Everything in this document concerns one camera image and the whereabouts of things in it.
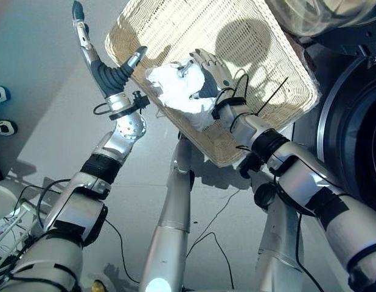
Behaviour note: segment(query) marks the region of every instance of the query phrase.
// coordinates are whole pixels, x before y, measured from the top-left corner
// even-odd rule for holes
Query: shoe
[[[0,103],[10,98],[10,93],[3,86],[0,86]]]
[[[16,133],[18,127],[16,123],[10,120],[0,120],[0,135],[1,136],[11,136]]]

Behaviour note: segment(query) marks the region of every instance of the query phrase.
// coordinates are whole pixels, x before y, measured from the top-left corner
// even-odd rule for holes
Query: white cloth
[[[185,66],[191,59],[184,59],[180,64],[170,63],[161,67],[147,69],[146,79],[157,92],[162,105],[180,111],[197,131],[202,131],[214,123],[211,111],[215,97],[190,99],[204,84],[204,75],[194,63],[188,67],[184,76],[180,76],[178,67]]]

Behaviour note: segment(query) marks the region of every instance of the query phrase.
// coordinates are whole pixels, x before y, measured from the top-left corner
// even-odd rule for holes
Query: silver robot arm
[[[215,111],[213,116],[219,116],[235,139],[251,150],[248,167],[259,171],[266,164],[279,178],[280,198],[318,219],[349,273],[349,286],[354,291],[376,291],[376,212],[346,194],[323,163],[254,115],[243,102],[236,104],[224,96]]]
[[[26,253],[10,267],[0,291],[80,291],[82,249],[98,237],[108,212],[102,200],[134,143],[146,131],[145,120],[137,110],[149,104],[147,97],[134,92],[131,103],[124,94],[124,85],[146,47],[140,47],[121,67],[109,68],[89,41],[83,9],[77,1],[72,14],[82,54],[110,108],[115,129],[104,136],[72,177],[44,221],[44,234],[25,246]]]

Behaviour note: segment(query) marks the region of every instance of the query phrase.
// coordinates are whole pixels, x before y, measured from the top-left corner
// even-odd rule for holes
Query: gray floor
[[[110,66],[103,41],[125,3],[92,0],[85,4],[91,38]],[[102,99],[77,49],[71,5],[69,0],[0,2],[0,85],[12,94],[11,101],[0,105],[0,118],[19,125],[13,137],[0,137],[0,166],[19,186],[70,177],[113,127],[107,117],[92,114]],[[130,84],[127,92],[135,89]],[[128,270],[135,279],[141,276],[161,211],[177,142],[176,127],[165,117],[156,118],[156,112],[154,105],[144,111],[147,134],[134,146],[106,200],[108,219],[124,235]],[[192,191],[190,244],[229,196],[242,189],[209,231],[216,232],[230,259],[236,288],[249,289],[266,215],[253,202],[250,181],[230,168],[217,170],[203,164],[201,158],[197,163],[202,172]],[[254,178],[254,182],[262,180],[262,176]],[[338,265],[330,255],[322,256],[327,254],[327,243],[319,234],[312,235],[308,226],[303,224],[305,265],[326,291],[341,291],[343,281],[339,284],[329,269]],[[102,272],[114,279],[118,291],[135,291],[122,271],[119,238],[108,225],[84,250],[83,286],[89,287],[95,274]],[[187,260],[184,283],[195,289],[230,287],[226,263],[213,239],[200,243]],[[317,289],[306,278],[303,291]]]

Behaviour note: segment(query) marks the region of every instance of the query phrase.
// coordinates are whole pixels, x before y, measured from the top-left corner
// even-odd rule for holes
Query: black cable
[[[234,91],[234,89],[232,89],[231,87],[225,87],[221,91],[218,92],[217,99],[215,99],[214,106],[216,106],[218,104],[218,101],[219,101],[220,97],[222,96],[222,94],[224,94],[228,90],[233,90]]]
[[[239,193],[240,190],[236,191],[235,193],[233,193],[231,196],[229,196],[226,204],[215,214],[215,216],[213,217],[213,219],[211,219],[210,223],[208,223],[207,227],[204,229],[204,231],[195,239],[195,241],[193,242],[193,244],[195,244],[199,239],[200,237],[207,231],[207,229],[209,229],[209,227],[211,226],[212,222],[215,221],[215,219],[218,217],[219,214],[221,214],[223,212],[223,210],[226,209],[227,205],[230,203],[230,200],[232,197],[234,197],[236,194]]]
[[[18,200],[17,200],[16,203],[15,203],[15,207],[13,208],[13,213],[12,213],[12,215],[9,216],[9,217],[5,217],[5,219],[11,219],[11,218],[15,215],[16,207],[18,206],[19,201],[20,201],[20,199],[22,198],[24,191],[25,191],[27,188],[29,188],[29,187],[36,187],[37,189],[41,189],[41,190],[44,190],[44,189],[45,189],[44,187],[38,187],[38,186],[34,186],[34,185],[32,185],[32,184],[29,185],[29,186],[25,186],[25,187],[23,188],[23,190],[21,191]]]
[[[19,224],[16,224],[15,226],[16,226],[16,227],[19,227],[20,229],[22,229],[22,230],[24,230],[24,231],[27,231],[26,228],[24,228],[23,226],[21,226],[21,225],[19,225]]]
[[[268,102],[272,99],[272,97],[274,97],[274,95],[280,90],[280,88],[284,85],[284,83],[287,80],[288,80],[288,77],[286,79],[284,79],[284,81],[279,85],[279,87],[277,87],[277,89],[272,93],[272,95],[269,97],[269,99],[261,106],[261,108],[259,109],[259,111],[255,113],[256,116],[259,115],[259,113],[261,112],[261,110],[268,104]]]
[[[107,103],[103,102],[103,103],[95,106],[94,109],[93,109],[93,114],[95,114],[96,116],[101,116],[102,114],[108,114],[108,113],[112,112],[110,109],[108,109],[106,111],[99,111],[99,112],[97,112],[97,109],[100,108],[100,107],[102,107],[102,106],[104,106],[104,105],[107,105]]]
[[[39,283],[45,283],[54,286],[55,288],[60,289],[62,292],[69,292],[63,285],[60,283],[47,280],[47,279],[41,279],[41,278],[24,278],[24,277],[14,277],[13,274],[7,275],[9,279],[16,280],[16,281],[22,281],[22,282],[39,282]]]
[[[238,146],[235,146],[236,149],[240,149],[240,150],[246,150],[246,151],[251,151],[247,146],[245,145],[238,145]]]
[[[253,113],[247,113],[247,112],[246,112],[246,113],[240,113],[240,114],[238,114],[238,115],[234,118],[234,120],[232,120],[232,123],[231,123],[230,128],[229,128],[230,133],[232,133],[231,129],[232,129],[232,127],[234,126],[235,121],[236,121],[240,116],[244,116],[244,115],[251,116],[251,115],[253,115]]]
[[[291,141],[293,141],[294,134],[295,134],[295,123],[293,123],[293,125],[292,125],[292,136],[291,136]]]
[[[15,233],[12,229],[11,229],[11,232],[12,232],[12,237],[13,237],[13,244],[15,245],[16,244],[16,236],[15,236]],[[15,249],[16,249],[16,251],[19,252],[18,245],[15,246]]]
[[[42,203],[43,197],[45,196],[47,191],[51,187],[53,187],[54,185],[59,184],[59,183],[65,183],[65,182],[70,181],[70,180],[71,180],[70,178],[66,178],[66,179],[60,179],[58,181],[54,181],[54,182],[50,183],[49,185],[47,185],[47,187],[44,188],[44,190],[41,192],[40,198],[38,199],[38,203],[37,203],[37,219],[38,219],[38,222],[39,222],[42,229],[43,229],[43,223],[42,223],[42,220],[41,220],[41,203]]]
[[[116,229],[116,227],[111,223],[109,222],[107,219],[105,220],[115,231],[116,233],[118,234],[119,236],[119,239],[120,239],[120,251],[122,252],[122,261],[123,261],[123,268],[125,270],[125,273],[126,273],[126,276],[131,280],[133,281],[134,283],[137,283],[139,284],[138,281],[134,280],[127,272],[127,269],[126,269],[126,263],[125,263],[125,256],[123,254],[123,238],[122,238],[122,235],[120,234],[120,232]]]
[[[241,77],[239,77],[238,81],[237,81],[237,84],[235,86],[235,89],[234,89],[234,93],[232,94],[232,98],[235,96],[235,94],[237,93],[237,90],[239,88],[239,84],[241,83],[241,80],[243,77],[246,77],[246,85],[245,85],[245,93],[243,94],[244,98],[246,99],[246,95],[248,93],[248,86],[249,86],[249,75],[247,73],[244,73],[242,74]]]
[[[311,281],[314,282],[314,284],[318,288],[318,290],[320,292],[324,292],[324,290],[322,289],[322,287],[320,286],[318,281],[315,280],[315,278],[310,274],[310,272],[306,268],[304,268],[304,266],[302,265],[302,263],[299,260],[299,240],[300,240],[300,233],[301,233],[301,224],[302,224],[302,214],[300,214],[300,216],[299,216],[298,229],[296,231],[296,252],[295,252],[296,262],[301,267],[301,269],[308,275],[308,277],[311,279]]]
[[[217,236],[215,235],[215,233],[213,233],[213,232],[209,232],[209,233],[207,233],[205,236],[203,236],[199,241],[195,242],[195,243],[191,246],[191,248],[189,249],[189,252],[187,253],[186,259],[188,258],[188,256],[189,256],[190,252],[192,251],[192,249],[193,249],[193,248],[194,248],[199,242],[201,242],[203,239],[205,239],[207,236],[209,236],[209,235],[211,235],[211,234],[214,236],[215,242],[217,243],[217,245],[218,245],[218,247],[219,247],[221,253],[223,254],[223,257],[224,257],[225,260],[226,260],[227,266],[228,266],[228,268],[229,268],[229,275],[230,275],[231,288],[234,289],[234,281],[233,281],[233,279],[232,279],[232,272],[231,272],[231,266],[230,266],[229,259],[227,258],[227,256],[226,256],[225,252],[223,251],[222,247],[220,246],[220,244],[219,244],[219,242],[218,242],[218,239],[217,239]]]

